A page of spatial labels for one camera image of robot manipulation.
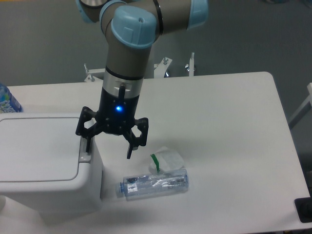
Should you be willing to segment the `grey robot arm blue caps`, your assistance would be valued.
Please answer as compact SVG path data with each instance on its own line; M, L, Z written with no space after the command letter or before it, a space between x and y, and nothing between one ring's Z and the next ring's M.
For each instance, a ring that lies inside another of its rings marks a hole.
M124 136L127 157L147 142L149 121L135 119L150 51L159 36L203 25L206 0L78 0L86 22L100 23L108 42L99 108L83 107L76 134L88 143L100 133Z

